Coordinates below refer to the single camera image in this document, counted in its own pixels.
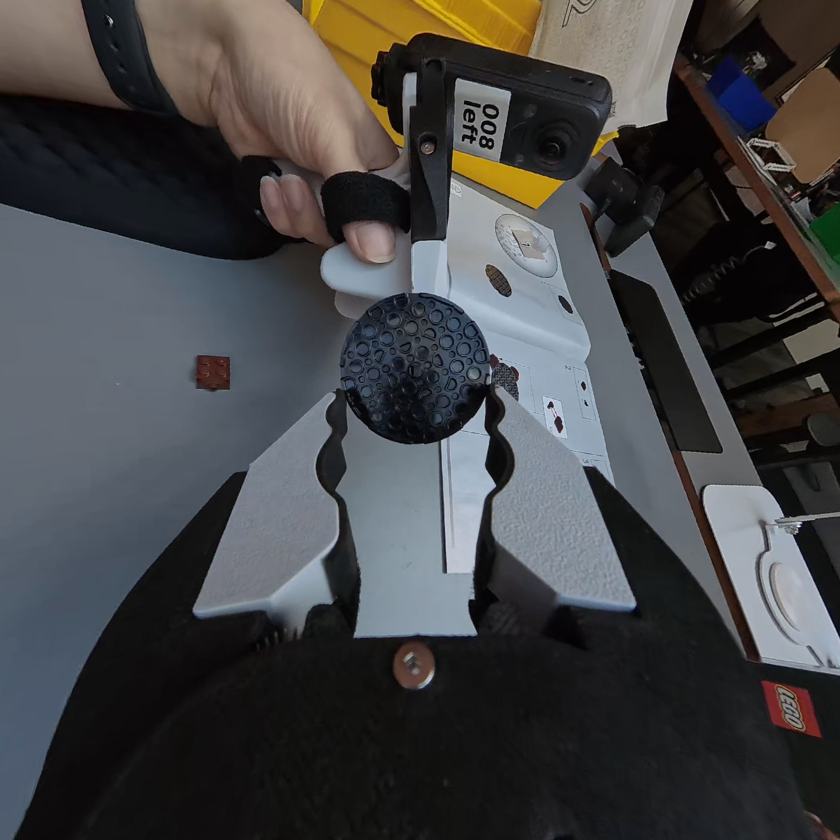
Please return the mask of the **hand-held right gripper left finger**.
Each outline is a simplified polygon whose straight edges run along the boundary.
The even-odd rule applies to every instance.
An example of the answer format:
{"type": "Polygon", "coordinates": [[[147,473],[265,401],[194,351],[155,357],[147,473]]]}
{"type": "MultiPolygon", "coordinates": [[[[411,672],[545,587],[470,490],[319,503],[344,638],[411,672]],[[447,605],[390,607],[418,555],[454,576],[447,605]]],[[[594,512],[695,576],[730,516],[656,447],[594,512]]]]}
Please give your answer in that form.
{"type": "Polygon", "coordinates": [[[338,492],[347,402],[329,392],[252,462],[193,606],[203,620],[264,613],[303,634],[313,608],[334,606],[351,634],[361,573],[338,492]]]}

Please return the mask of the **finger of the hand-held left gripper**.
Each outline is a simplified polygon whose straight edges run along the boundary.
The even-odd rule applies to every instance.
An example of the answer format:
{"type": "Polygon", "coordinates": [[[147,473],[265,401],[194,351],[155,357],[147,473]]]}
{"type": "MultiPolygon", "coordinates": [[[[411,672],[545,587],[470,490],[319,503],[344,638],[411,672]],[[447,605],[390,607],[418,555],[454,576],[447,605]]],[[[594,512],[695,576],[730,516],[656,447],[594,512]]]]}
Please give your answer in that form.
{"type": "Polygon", "coordinates": [[[411,247],[411,287],[414,293],[450,297],[447,239],[418,240],[411,247]]]}

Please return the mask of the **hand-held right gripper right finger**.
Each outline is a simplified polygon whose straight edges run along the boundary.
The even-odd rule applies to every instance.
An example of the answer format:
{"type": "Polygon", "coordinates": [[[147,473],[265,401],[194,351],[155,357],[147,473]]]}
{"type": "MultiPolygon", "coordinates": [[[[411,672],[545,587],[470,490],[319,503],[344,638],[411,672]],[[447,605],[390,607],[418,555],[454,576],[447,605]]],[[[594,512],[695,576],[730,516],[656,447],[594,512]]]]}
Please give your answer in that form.
{"type": "Polygon", "coordinates": [[[587,469],[513,396],[486,396],[486,472],[471,620],[544,634],[562,611],[633,613],[637,601],[587,469]]]}

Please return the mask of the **black round studded plate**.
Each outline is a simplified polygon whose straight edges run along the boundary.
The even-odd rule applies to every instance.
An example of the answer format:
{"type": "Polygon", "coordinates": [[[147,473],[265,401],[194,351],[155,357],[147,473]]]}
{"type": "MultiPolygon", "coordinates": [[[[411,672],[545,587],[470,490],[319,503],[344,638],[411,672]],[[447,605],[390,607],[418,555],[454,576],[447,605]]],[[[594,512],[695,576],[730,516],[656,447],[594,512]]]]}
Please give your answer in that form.
{"type": "Polygon", "coordinates": [[[373,433],[401,445],[442,441],[471,421],[490,387],[490,351],[452,301],[400,293],[360,315],[344,342],[341,386],[373,433]]]}

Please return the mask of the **grey desk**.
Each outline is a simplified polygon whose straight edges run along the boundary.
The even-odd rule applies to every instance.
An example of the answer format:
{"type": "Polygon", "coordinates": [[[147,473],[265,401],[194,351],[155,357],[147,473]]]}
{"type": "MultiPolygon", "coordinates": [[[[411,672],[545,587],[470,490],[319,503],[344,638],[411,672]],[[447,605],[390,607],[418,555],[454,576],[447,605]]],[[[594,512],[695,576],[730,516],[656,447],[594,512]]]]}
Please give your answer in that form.
{"type": "MultiPolygon", "coordinates": [[[[730,616],[604,269],[567,182],[538,212],[461,176],[477,192],[553,229],[572,302],[592,341],[587,362],[617,488],[730,616]]],[[[348,324],[321,282],[321,250],[287,245],[228,262],[2,206],[2,838],[13,838],[56,724],[102,629],[135,582],[207,500],[331,388],[348,324]],[[291,382],[295,315],[325,340],[311,381],[291,382]],[[230,357],[229,392],[194,384],[198,354],[230,357]]],[[[646,281],[668,315],[716,428],[721,454],[689,452],[697,489],[758,475],[647,236],[615,261],[646,281]]],[[[426,615],[467,629],[469,580],[428,567],[429,548],[365,545],[365,455],[395,447],[349,418],[345,499],[362,574],[360,631],[426,615]]]]}

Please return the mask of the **black desk clamp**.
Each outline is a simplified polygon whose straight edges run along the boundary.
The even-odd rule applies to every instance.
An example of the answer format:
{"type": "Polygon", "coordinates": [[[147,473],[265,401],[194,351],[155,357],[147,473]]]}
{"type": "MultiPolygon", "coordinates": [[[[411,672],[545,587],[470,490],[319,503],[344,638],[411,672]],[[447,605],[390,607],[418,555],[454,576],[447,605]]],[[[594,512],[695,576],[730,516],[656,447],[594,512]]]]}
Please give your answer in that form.
{"type": "Polygon", "coordinates": [[[655,226],[665,190],[647,184],[634,173],[606,156],[584,185],[584,194],[594,205],[593,223],[602,216],[613,222],[605,252],[617,257],[655,226]]]}

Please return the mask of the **person's left hand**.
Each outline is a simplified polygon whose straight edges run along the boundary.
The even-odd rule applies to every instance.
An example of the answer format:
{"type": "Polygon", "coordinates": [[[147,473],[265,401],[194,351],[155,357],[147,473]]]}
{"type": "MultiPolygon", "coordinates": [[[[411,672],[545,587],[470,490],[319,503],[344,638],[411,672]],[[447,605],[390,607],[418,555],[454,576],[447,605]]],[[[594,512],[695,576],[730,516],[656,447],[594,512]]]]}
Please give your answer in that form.
{"type": "Polygon", "coordinates": [[[180,114],[237,157],[327,179],[375,172],[398,151],[305,18],[288,2],[136,3],[154,71],[180,114]]]}

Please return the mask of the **yellow plastic bin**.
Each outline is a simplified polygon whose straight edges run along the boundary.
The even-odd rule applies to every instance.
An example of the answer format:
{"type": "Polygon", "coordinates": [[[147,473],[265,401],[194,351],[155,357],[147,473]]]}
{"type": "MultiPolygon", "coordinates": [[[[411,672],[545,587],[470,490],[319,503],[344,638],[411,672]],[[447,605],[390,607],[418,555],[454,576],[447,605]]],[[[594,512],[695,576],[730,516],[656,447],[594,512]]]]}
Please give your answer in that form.
{"type": "Polygon", "coordinates": [[[525,55],[540,11],[538,1],[302,2],[321,39],[357,59],[425,33],[525,55]]]}
{"type": "Polygon", "coordinates": [[[539,208],[564,183],[459,151],[454,152],[453,171],[534,209],[539,208]]]}

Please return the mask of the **white instruction booklet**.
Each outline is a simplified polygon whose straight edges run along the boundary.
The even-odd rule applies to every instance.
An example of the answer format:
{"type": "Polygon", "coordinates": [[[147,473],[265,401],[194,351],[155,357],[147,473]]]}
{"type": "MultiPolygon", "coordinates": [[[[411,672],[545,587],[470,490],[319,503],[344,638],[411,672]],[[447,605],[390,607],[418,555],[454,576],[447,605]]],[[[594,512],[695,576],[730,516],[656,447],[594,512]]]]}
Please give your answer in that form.
{"type": "Polygon", "coordinates": [[[456,180],[450,191],[449,296],[483,332],[491,380],[614,482],[585,364],[591,342],[553,232],[456,180]]]}

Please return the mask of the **black rectangular panel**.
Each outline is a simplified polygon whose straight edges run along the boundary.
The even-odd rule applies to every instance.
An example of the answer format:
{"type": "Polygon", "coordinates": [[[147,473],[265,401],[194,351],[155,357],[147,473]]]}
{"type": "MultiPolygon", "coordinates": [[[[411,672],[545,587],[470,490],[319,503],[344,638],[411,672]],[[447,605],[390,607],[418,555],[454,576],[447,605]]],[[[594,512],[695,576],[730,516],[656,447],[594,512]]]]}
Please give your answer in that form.
{"type": "Polygon", "coordinates": [[[721,454],[717,431],[656,289],[615,269],[609,284],[671,441],[682,452],[721,454]]]}

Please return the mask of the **pale paper bag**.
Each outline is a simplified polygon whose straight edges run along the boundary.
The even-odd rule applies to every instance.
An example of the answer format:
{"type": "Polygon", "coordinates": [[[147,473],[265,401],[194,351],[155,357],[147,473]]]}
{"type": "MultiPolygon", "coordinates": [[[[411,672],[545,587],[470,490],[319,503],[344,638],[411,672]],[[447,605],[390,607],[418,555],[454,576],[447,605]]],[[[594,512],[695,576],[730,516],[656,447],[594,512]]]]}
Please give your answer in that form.
{"type": "Polygon", "coordinates": [[[604,132],[667,120],[667,95],[691,1],[545,1],[529,56],[608,79],[604,132]]]}

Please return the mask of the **white stand base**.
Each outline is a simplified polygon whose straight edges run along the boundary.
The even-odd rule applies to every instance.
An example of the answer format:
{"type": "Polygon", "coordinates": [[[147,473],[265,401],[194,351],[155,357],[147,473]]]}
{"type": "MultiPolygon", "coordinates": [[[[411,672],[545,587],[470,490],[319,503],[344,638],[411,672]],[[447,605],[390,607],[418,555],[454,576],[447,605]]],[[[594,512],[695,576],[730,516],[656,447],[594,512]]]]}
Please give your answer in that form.
{"type": "Polygon", "coordinates": [[[707,485],[701,501],[759,662],[838,676],[837,629],[776,499],[707,485]]]}

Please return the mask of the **wooden shelf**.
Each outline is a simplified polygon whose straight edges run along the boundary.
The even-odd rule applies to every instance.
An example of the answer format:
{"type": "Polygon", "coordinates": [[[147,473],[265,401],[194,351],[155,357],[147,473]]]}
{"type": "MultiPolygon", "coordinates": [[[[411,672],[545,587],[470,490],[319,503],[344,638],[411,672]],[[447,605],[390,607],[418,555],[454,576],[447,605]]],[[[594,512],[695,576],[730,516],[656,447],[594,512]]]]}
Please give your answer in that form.
{"type": "Polygon", "coordinates": [[[825,302],[830,317],[839,322],[838,264],[804,226],[789,197],[754,163],[745,141],[736,131],[736,123],[711,96],[697,67],[678,52],[673,71],[699,109],[708,129],[715,134],[730,161],[740,171],[762,208],[791,247],[825,302]]]}

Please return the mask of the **black wristband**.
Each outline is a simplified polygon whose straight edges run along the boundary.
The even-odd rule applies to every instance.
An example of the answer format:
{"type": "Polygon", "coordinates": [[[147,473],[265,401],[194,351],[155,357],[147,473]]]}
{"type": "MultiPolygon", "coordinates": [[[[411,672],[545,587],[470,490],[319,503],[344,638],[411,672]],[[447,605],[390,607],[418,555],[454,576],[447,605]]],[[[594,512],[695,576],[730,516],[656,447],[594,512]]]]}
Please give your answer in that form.
{"type": "Polygon", "coordinates": [[[114,95],[131,110],[178,117],[178,108],[154,70],[135,2],[80,4],[95,56],[114,95]]]}

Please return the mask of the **cardboard box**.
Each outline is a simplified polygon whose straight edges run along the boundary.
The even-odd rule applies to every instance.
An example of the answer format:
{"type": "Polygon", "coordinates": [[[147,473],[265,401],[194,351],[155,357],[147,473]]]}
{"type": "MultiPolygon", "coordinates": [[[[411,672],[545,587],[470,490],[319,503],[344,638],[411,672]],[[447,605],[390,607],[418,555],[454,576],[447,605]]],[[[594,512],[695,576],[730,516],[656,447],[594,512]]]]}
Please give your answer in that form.
{"type": "Polygon", "coordinates": [[[839,79],[827,67],[810,72],[768,123],[765,136],[793,148],[838,140],[839,79]]]}

